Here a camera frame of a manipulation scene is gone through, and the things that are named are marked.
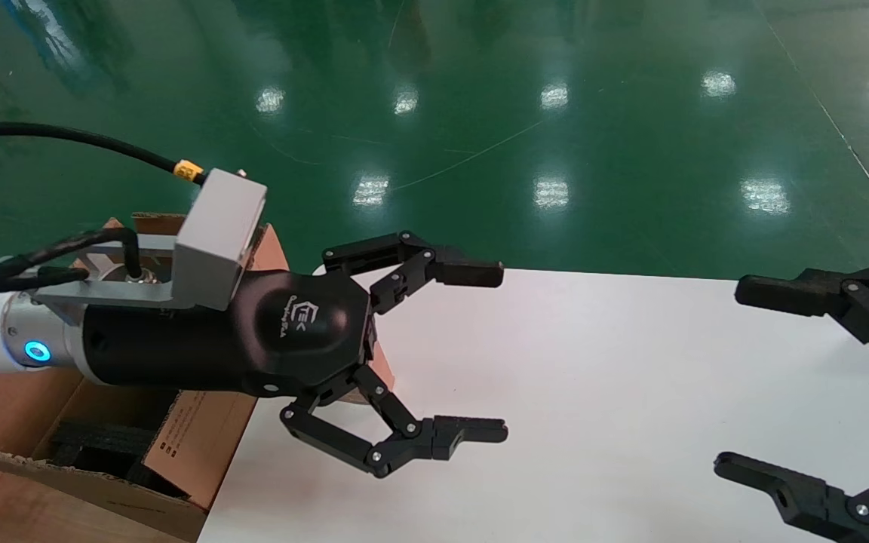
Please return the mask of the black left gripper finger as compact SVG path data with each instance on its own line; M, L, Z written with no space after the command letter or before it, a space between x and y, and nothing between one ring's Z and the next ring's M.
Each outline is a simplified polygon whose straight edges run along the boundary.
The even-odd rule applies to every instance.
M326 272L348 276L394 267L371 285L372 312L385 314L428 283L448 286L500 287L502 262L473 260L454 245L428 243L411 231L335 245L323 252Z
M389 477L413 460L448 461L459 444L503 443L509 430L502 419L435 416L417 419L371 367L354 371L349 382L391 430L370 443L314 415L318 398L300 396L283 408L280 420L290 436L373 477Z

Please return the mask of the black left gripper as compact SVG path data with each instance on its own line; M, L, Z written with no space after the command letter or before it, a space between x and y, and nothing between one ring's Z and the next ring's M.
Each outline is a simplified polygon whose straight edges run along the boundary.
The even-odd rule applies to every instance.
M246 272L227 309L92 305L84 354L113 386L341 398L367 361L371 299L348 275Z

